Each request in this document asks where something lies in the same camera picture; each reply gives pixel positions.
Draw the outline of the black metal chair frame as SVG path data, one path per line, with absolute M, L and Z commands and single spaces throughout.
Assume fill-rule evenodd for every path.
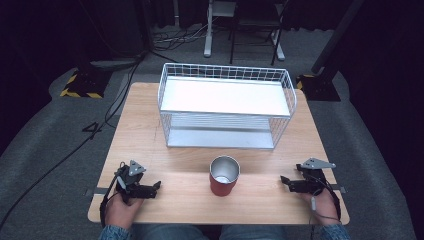
M 281 36 L 283 31 L 284 10 L 290 0 L 236 0 L 233 19 L 230 28 L 229 39 L 231 40 L 230 63 L 233 63 L 235 46 L 238 45 L 236 35 L 238 32 L 266 32 L 266 41 L 272 48 L 273 66 L 279 59 L 281 50 Z

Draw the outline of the person's right hand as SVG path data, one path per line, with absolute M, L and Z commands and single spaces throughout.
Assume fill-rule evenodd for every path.
M 310 207 L 314 207 L 312 212 L 320 225 L 329 226 L 340 223 L 333 197 L 327 189 L 318 196 L 309 193 L 300 193 L 299 196 Z

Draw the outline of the person's left hand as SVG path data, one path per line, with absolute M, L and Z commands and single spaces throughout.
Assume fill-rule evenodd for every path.
M 110 198 L 105 210 L 105 224 L 128 230 L 144 200 L 130 198 L 125 202 L 119 193 Z

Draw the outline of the white metal stand frame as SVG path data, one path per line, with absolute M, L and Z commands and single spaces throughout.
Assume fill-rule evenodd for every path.
M 204 57 L 208 58 L 212 55 L 213 21 L 217 20 L 219 17 L 232 18 L 234 16 L 235 5 L 235 2 L 225 0 L 208 0 L 207 24 L 205 25 L 206 35 L 203 51 Z M 277 47 L 277 59 L 279 61 L 283 61 L 285 59 L 285 54 L 280 43 L 277 41 L 277 36 L 279 33 L 279 30 L 274 30 L 271 32 L 270 37 L 272 44 Z

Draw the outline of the red metal cup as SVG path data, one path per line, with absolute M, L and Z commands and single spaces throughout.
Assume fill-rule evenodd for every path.
M 209 168 L 210 189 L 216 196 L 231 193 L 240 175 L 240 165 L 231 156 L 218 156 Z

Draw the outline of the yellow-black striped stand base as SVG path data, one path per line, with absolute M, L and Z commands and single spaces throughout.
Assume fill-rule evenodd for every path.
M 85 72 L 75 69 L 60 96 L 101 99 L 104 97 L 111 76 L 110 71 L 92 70 Z
M 309 101 L 339 102 L 340 97 L 331 81 L 322 80 L 319 75 L 303 74 L 296 77 L 296 86 Z

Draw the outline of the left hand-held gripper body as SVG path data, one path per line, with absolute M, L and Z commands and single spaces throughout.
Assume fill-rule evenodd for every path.
M 125 202 L 128 202 L 130 198 L 150 199 L 147 198 L 148 192 L 155 190 L 152 186 L 140 184 L 145 171 L 146 169 L 135 160 L 131 160 L 129 164 L 121 163 L 115 173 L 117 180 L 116 191 L 122 196 Z

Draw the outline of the black slanted stand pole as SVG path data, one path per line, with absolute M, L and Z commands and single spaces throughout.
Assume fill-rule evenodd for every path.
M 365 0 L 352 1 L 346 13 L 344 14 L 343 18 L 339 22 L 337 28 L 334 30 L 331 38 L 329 39 L 324 49 L 322 50 L 321 54 L 319 55 L 314 65 L 312 66 L 311 71 L 313 73 L 319 74 L 321 72 L 321 69 L 325 67 L 325 64 L 330 59 L 330 55 L 333 53 L 333 51 L 336 48 L 337 43 L 340 41 L 343 34 L 348 29 L 350 23 L 353 21 L 354 17 L 356 16 L 357 12 L 359 11 L 364 1 Z

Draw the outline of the white wire shelf rack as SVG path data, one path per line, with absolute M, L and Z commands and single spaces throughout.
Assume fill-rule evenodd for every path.
M 285 69 L 163 66 L 158 109 L 166 145 L 273 149 L 297 107 Z

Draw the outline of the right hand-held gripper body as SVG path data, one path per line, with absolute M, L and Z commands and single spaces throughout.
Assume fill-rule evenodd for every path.
M 333 169 L 336 165 L 317 158 L 309 158 L 303 163 L 297 164 L 296 169 L 303 176 L 303 180 L 291 180 L 290 185 L 297 187 L 296 193 L 309 193 L 319 195 L 324 189 L 329 189 L 324 169 Z

